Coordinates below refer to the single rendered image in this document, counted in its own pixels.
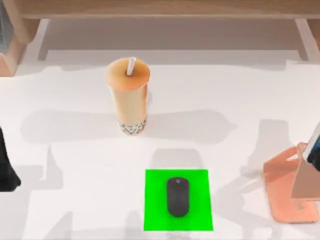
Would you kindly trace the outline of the orange bubble tea cup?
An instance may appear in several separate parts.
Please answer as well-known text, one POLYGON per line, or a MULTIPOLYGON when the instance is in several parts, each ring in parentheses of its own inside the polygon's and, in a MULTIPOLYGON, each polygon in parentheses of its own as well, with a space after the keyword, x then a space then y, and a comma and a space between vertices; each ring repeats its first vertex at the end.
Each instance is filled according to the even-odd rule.
POLYGON ((127 75, 128 60, 129 57, 124 57, 111 62, 106 69, 106 81, 121 132, 134 136, 143 131, 147 121, 150 69, 136 58, 132 75, 127 75))

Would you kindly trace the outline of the black computer mouse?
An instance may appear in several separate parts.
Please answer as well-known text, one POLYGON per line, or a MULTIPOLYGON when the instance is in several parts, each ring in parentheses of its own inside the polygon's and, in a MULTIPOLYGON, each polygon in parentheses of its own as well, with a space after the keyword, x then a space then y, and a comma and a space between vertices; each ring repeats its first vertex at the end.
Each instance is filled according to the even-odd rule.
POLYGON ((181 218, 189 213, 190 183, 180 176, 168 179, 166 183, 167 211, 170 215, 181 218))

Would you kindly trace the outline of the green mouse pad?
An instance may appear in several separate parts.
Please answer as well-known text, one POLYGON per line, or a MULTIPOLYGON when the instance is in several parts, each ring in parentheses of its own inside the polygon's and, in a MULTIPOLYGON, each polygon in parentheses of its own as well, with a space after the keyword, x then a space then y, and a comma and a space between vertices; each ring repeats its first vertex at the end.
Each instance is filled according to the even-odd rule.
POLYGON ((148 169, 145 172, 145 231, 213 231, 209 173, 206 169, 148 169), (189 212, 174 217, 167 210, 167 181, 189 181, 189 212))

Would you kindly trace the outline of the pale wooden shelf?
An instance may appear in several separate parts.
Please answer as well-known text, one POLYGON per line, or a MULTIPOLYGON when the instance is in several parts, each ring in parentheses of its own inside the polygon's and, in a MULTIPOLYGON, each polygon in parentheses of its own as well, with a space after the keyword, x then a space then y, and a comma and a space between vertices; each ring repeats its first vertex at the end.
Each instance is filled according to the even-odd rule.
POLYGON ((320 0, 17 0, 48 20, 48 50, 293 50, 305 20, 320 48, 320 0))

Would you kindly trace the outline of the rose gold phone stand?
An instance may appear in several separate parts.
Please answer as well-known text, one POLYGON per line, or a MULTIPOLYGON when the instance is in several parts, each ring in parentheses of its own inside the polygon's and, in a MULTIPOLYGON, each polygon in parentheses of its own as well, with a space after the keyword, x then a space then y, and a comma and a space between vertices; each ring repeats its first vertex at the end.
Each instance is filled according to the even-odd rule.
POLYGON ((304 159, 306 148, 300 142, 263 164, 270 213, 278 223, 320 221, 320 171, 304 159))

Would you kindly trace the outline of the white smartphone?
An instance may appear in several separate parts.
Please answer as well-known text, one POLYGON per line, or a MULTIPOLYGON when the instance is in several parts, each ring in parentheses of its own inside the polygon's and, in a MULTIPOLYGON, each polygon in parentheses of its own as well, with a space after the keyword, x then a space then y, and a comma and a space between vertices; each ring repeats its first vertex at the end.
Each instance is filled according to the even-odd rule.
POLYGON ((308 164, 320 172, 320 122, 313 131, 302 156, 308 164))

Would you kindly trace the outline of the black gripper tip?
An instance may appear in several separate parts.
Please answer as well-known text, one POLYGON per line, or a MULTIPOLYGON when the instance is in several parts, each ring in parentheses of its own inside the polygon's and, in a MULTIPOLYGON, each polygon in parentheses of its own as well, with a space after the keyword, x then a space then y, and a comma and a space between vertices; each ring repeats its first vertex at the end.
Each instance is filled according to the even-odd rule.
POLYGON ((20 185, 21 179, 10 163, 3 131, 0 127, 0 193, 13 192, 20 185))

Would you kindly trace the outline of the wooden cabinet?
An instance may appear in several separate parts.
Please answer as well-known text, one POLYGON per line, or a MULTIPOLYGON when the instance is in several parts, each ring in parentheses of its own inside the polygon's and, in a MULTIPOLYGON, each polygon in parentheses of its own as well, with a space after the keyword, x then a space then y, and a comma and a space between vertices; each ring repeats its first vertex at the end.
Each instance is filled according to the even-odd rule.
POLYGON ((25 46, 33 41, 39 19, 23 17, 22 0, 0 0, 0 77, 12 77, 25 46))

